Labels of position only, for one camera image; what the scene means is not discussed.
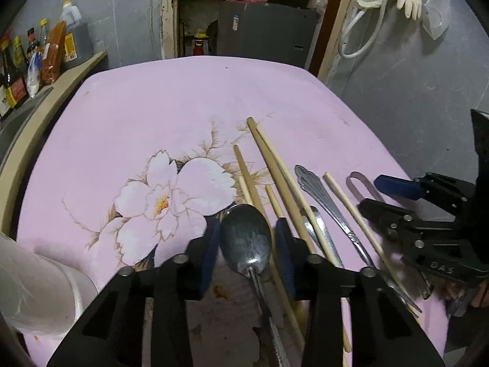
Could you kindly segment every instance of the blue gripper pad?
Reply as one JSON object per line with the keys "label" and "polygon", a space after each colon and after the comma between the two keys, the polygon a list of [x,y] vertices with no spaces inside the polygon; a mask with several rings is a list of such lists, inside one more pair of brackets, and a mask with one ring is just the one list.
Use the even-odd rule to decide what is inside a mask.
{"label": "blue gripper pad", "polygon": [[204,296],[209,288],[212,279],[212,271],[216,264],[217,254],[219,250],[219,232],[221,231],[221,223],[219,219],[207,219],[207,229],[205,236],[210,236],[209,245],[205,251],[202,260],[200,296]]}
{"label": "blue gripper pad", "polygon": [[292,240],[292,232],[285,218],[279,218],[275,226],[275,246],[280,274],[285,290],[292,299],[295,299],[295,280],[292,256],[290,255],[288,240]]}
{"label": "blue gripper pad", "polygon": [[379,192],[387,196],[419,200],[426,195],[426,191],[423,190],[419,183],[394,176],[379,175],[373,184]]}

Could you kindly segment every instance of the gray wall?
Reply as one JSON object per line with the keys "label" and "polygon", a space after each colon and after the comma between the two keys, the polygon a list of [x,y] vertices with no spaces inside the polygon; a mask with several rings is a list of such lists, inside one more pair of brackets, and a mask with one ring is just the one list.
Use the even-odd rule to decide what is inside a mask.
{"label": "gray wall", "polygon": [[[489,111],[489,38],[465,0],[450,5],[451,24],[436,41],[390,6],[372,48],[342,59],[328,87],[411,177],[432,171],[474,181],[470,108]],[[367,21],[358,24],[347,52],[365,43],[376,21],[377,12],[366,34]],[[444,216],[436,209],[428,215]]]}
{"label": "gray wall", "polygon": [[[28,0],[14,19],[12,36],[21,35],[27,46],[27,30],[49,19],[59,20],[65,0]],[[73,0],[89,23],[95,51],[107,50],[110,68],[161,58],[160,0]]]}

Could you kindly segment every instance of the screw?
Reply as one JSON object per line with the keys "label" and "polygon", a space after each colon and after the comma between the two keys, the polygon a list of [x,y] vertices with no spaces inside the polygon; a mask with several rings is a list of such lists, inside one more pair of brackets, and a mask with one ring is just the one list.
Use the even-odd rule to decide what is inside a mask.
{"label": "screw", "polygon": [[369,267],[363,268],[360,271],[361,274],[363,274],[365,277],[375,277],[376,273],[375,270]]}
{"label": "screw", "polygon": [[188,256],[186,254],[177,254],[173,257],[173,262],[179,265],[186,264],[188,262]]}
{"label": "screw", "polygon": [[134,273],[134,268],[132,266],[124,266],[123,268],[120,268],[117,273],[119,276],[130,276]]}
{"label": "screw", "polygon": [[318,254],[311,254],[307,257],[307,261],[310,263],[310,264],[320,264],[322,262],[322,258],[318,255]]}

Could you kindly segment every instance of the wooden shelf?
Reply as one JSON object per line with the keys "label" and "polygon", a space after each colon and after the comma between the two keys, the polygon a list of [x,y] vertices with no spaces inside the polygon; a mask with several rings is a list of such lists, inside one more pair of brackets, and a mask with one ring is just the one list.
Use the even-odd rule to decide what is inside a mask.
{"label": "wooden shelf", "polygon": [[99,52],[85,63],[64,72],[52,85],[51,93],[37,106],[13,145],[0,174],[0,189],[2,190],[0,192],[0,230],[5,235],[10,235],[10,222],[20,183],[41,135],[69,94],[106,55],[105,51]]}

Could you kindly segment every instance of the chopstick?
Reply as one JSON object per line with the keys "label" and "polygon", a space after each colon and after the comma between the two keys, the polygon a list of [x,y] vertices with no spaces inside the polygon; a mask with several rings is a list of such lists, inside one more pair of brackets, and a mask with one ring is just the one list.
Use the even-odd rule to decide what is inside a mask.
{"label": "chopstick", "polygon": [[262,130],[262,128],[258,124],[256,125],[256,129],[258,130],[258,133],[263,138],[263,141],[265,142],[272,156],[277,162],[296,200],[300,202],[302,209],[305,211],[307,218],[309,219],[309,222],[311,223],[312,228],[314,229],[314,232],[316,233],[316,236],[321,244],[321,247],[324,250],[327,260],[330,261],[337,268],[340,267],[340,261],[338,261],[336,256],[331,251],[331,247],[329,247],[328,243],[326,242],[326,239],[324,238],[324,234],[321,228],[319,227],[319,225],[317,224],[316,217],[312,212],[311,206],[309,205],[306,198],[304,197],[304,194],[302,193],[302,190],[300,189],[297,181],[290,173],[285,162],[282,160],[282,158],[280,158],[277,149],[275,149],[275,146],[273,146],[272,142],[268,139],[267,134]]}
{"label": "chopstick", "polygon": [[281,173],[280,167],[275,161],[265,141],[258,133],[255,120],[252,117],[248,117],[246,122],[248,123],[248,127],[251,131],[251,135],[253,135],[253,138],[255,139],[258,149],[260,150],[260,153],[263,156],[263,160],[265,160],[265,164],[267,165],[268,170],[270,171],[270,174],[273,178],[273,181],[275,182],[275,186],[277,187],[280,197],[284,202],[285,209],[287,210],[287,213],[289,214],[290,219],[292,220],[292,224],[294,225],[295,230],[299,234],[299,237],[307,243],[307,247],[309,248],[309,250],[314,250],[315,252],[316,248],[314,246],[314,243],[312,242],[312,239],[309,237],[309,234],[307,233],[306,227],[304,226],[304,222],[302,221],[302,215],[299,211],[299,207],[294,201],[292,193],[290,192],[290,189],[287,185],[287,182],[285,181],[285,178]]}
{"label": "chopstick", "polygon": [[[234,152],[236,155],[236,158],[238,159],[238,164],[241,167],[240,161],[243,162],[243,168],[241,170],[241,174],[243,176],[238,177],[238,182],[241,187],[241,191],[243,192],[244,195],[244,200],[246,201],[247,204],[251,204],[252,206],[255,206],[258,210],[260,210],[259,206],[263,209],[263,212],[265,211],[265,208],[263,208],[262,201],[260,200],[260,195],[256,191],[255,185],[253,184],[251,180],[251,175],[248,172],[248,168],[246,167],[246,164],[243,160],[243,156],[241,156],[241,152],[239,150],[239,147],[234,148]],[[268,217],[265,213],[263,213],[263,216],[268,222],[268,225],[270,226],[270,221],[268,220]],[[297,316],[302,316],[306,317],[305,319],[305,325],[307,325],[307,311],[305,310],[304,306],[300,302],[295,302],[294,305],[291,305],[289,302],[289,297],[287,296],[287,291],[285,291],[284,284],[282,283],[282,278],[280,278],[280,274],[278,272],[277,266],[275,264],[275,237],[274,237],[274,232],[273,228],[271,227],[271,234],[272,234],[272,256],[270,258],[270,261],[268,262],[268,266],[270,266],[270,273],[272,275],[273,281],[275,282],[275,286],[277,288],[278,294],[280,296],[280,301],[282,302],[282,307],[284,308],[285,314],[287,315],[290,325],[292,326],[292,329],[294,331],[294,336],[296,339],[297,344],[299,345],[301,351],[304,350],[304,335],[301,330],[301,326],[299,325]]]}
{"label": "chopstick", "polygon": [[251,195],[248,191],[248,187],[246,186],[245,179],[241,175],[238,177],[238,184],[241,188],[241,191],[243,192],[243,198],[246,204],[253,205],[253,201],[251,201]]}
{"label": "chopstick", "polygon": [[[343,192],[341,187],[338,185],[338,183],[334,180],[332,175],[329,172],[325,172],[323,175],[324,182],[329,186],[329,188],[333,191],[333,193],[341,200],[343,205],[348,209],[350,214],[353,216],[355,219],[356,223],[362,231],[365,233],[365,236],[367,239],[370,241],[370,244],[372,244],[373,248],[375,249],[375,252],[378,254],[378,256],[381,258],[382,262],[384,263],[385,267],[389,271],[391,277],[394,279],[396,284],[403,290],[406,294],[408,294],[407,290],[404,288],[403,283],[399,279],[396,271],[394,270],[394,267],[391,264],[391,261],[388,259],[387,255],[385,255],[385,252],[381,246],[381,244],[378,242],[376,237],[373,235],[371,232],[370,228],[367,226],[365,221],[363,220],[362,216],[360,215],[358,209],[351,203],[350,199],[348,196]],[[408,305],[408,307],[413,311],[414,315],[416,316],[417,322],[422,325],[421,323],[421,318],[416,315],[416,311],[411,305]]]}
{"label": "chopstick", "polygon": [[[312,239],[307,233],[306,227],[304,226],[304,221],[302,220],[302,215],[299,211],[299,207],[295,203],[292,192],[290,191],[289,186],[287,184],[287,180],[285,179],[285,175],[287,175],[285,172],[287,172],[290,175],[287,166],[285,165],[285,163],[283,163],[281,159],[279,160],[279,158],[277,158],[278,153],[276,152],[275,148],[271,146],[271,142],[268,141],[268,143],[266,143],[265,138],[263,138],[262,136],[262,133],[264,132],[263,131],[262,133],[258,132],[258,128],[257,128],[257,124],[255,123],[255,120],[252,117],[248,117],[246,122],[251,131],[251,135],[255,139],[258,149],[260,150],[260,153],[263,156],[263,160],[265,160],[265,164],[267,165],[268,170],[270,171],[273,181],[275,182],[275,186],[277,187],[280,197],[284,202],[285,209],[287,210],[287,213],[289,214],[290,219],[292,220],[292,224],[294,225],[295,230],[299,234],[300,238],[306,242],[309,251],[316,253],[316,248],[314,246],[314,243],[312,242]],[[275,156],[272,153],[272,148],[276,152]],[[280,168],[279,161],[283,165],[283,169]],[[297,191],[295,191],[295,193],[296,193],[295,195],[296,198],[299,199],[301,203],[304,203],[309,208],[312,215],[312,219],[310,219],[311,224],[312,222],[316,222],[314,218],[314,214],[312,214],[311,208],[309,207],[309,204],[307,203],[304,196],[302,195],[302,192],[299,190],[298,194]],[[316,232],[316,230],[314,231],[316,232],[316,235],[319,238],[321,238],[322,232],[320,231],[319,228],[317,228],[317,230],[318,232]],[[348,334],[346,332],[345,326],[343,326],[343,348],[345,349],[346,352],[351,352],[351,342],[348,338]]]}
{"label": "chopstick", "polygon": [[[284,212],[282,210],[282,207],[278,203],[277,197],[275,196],[275,193],[273,192],[273,189],[270,185],[265,186],[265,190],[267,191],[268,198],[270,199],[270,203],[273,207],[273,211],[275,212],[275,215],[277,218],[283,218]],[[344,341],[348,340],[348,335],[346,334],[345,326],[343,326],[343,347],[344,347]],[[346,360],[345,354],[343,353],[343,367],[349,367],[348,360]]]}
{"label": "chopstick", "polygon": [[265,208],[263,207],[263,203],[260,199],[260,195],[258,194],[258,191],[256,190],[256,187],[253,184],[253,179],[251,179],[251,175],[248,171],[248,167],[246,167],[246,163],[245,160],[243,159],[243,155],[241,154],[239,146],[234,145],[233,150],[234,150],[234,155],[236,156],[236,160],[238,160],[238,165],[241,170],[241,175],[243,176],[244,183],[249,192],[253,205],[256,207],[256,209],[258,209],[258,211],[262,213],[264,217],[267,217],[265,214]]}

